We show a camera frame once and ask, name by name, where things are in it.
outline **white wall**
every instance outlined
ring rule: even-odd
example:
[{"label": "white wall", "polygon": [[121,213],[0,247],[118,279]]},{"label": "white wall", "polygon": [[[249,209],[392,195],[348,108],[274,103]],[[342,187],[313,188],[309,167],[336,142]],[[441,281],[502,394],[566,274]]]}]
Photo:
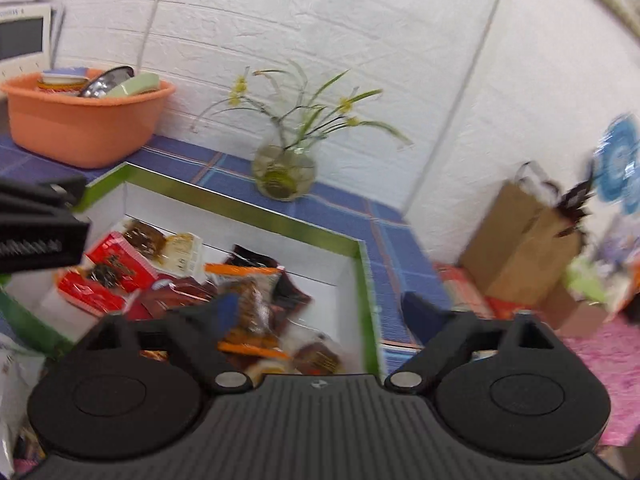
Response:
[{"label": "white wall", "polygon": [[[430,171],[408,218],[430,256],[452,262],[500,183],[537,160],[564,186],[607,125],[640,112],[640,43],[594,0],[513,0],[497,51],[446,161]],[[597,199],[601,235],[619,207]]]},{"label": "white wall", "polygon": [[[135,63],[151,0],[62,1],[58,66]],[[160,132],[250,158],[268,131],[250,112],[217,115],[195,136],[188,131],[245,66],[290,57],[316,84],[352,68],[336,90],[384,88],[358,111],[394,124],[415,145],[398,152],[385,134],[364,128],[336,135],[319,153],[320,178],[400,207],[462,87],[494,1],[161,0],[144,67],[178,91]]]}]

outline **round glass vase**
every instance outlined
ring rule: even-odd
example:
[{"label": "round glass vase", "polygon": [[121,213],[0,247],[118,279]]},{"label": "round glass vase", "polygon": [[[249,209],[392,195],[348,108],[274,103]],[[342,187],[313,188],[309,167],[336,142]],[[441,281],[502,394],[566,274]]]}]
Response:
[{"label": "round glass vase", "polygon": [[281,136],[274,136],[255,152],[251,169],[258,190],[269,198],[291,202],[306,195],[316,180],[316,162],[311,145],[302,141],[285,149]]}]

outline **blue round object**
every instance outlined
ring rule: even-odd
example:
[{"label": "blue round object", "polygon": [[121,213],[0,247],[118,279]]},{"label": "blue round object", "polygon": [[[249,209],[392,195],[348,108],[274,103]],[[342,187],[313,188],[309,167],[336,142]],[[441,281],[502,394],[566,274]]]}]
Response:
[{"label": "blue round object", "polygon": [[604,202],[622,196],[627,182],[627,168],[635,167],[638,154],[636,125],[630,116],[616,120],[607,130],[596,152],[598,195]]},{"label": "blue round object", "polygon": [[640,205],[640,168],[637,164],[630,164],[626,168],[626,184],[622,192],[622,211],[632,215],[638,211]]}]

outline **metal bowl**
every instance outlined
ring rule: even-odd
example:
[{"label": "metal bowl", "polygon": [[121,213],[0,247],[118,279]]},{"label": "metal bowl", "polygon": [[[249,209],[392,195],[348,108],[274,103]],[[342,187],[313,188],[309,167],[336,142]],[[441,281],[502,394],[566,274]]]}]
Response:
[{"label": "metal bowl", "polygon": [[79,92],[78,97],[97,99],[105,97],[116,86],[132,78],[134,74],[132,67],[126,65],[107,70],[107,72],[103,72],[97,78],[89,81]]}]

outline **gray screen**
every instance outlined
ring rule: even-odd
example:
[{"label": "gray screen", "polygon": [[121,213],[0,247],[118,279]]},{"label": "gray screen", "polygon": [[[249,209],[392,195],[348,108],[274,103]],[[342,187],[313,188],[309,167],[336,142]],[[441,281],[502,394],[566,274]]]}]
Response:
[{"label": "gray screen", "polygon": [[0,61],[42,52],[43,18],[0,23]]}]

